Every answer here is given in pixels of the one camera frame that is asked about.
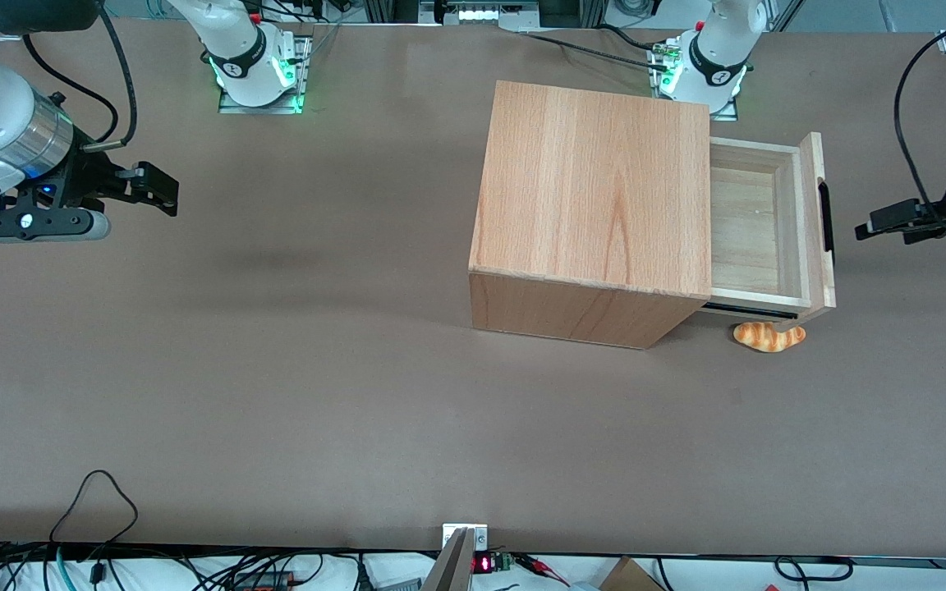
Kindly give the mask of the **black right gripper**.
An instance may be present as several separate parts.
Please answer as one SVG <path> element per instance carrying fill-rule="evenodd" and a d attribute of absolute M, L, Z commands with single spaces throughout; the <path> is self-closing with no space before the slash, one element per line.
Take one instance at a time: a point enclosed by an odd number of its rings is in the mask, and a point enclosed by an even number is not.
<path fill-rule="evenodd" d="M 113 163 L 108 151 L 71 147 L 44 176 L 25 183 L 25 202 L 37 208 L 83 207 L 103 212 L 106 199 L 138 204 L 142 190 L 169 217 L 179 213 L 179 182 L 150 162 L 131 168 Z"/>

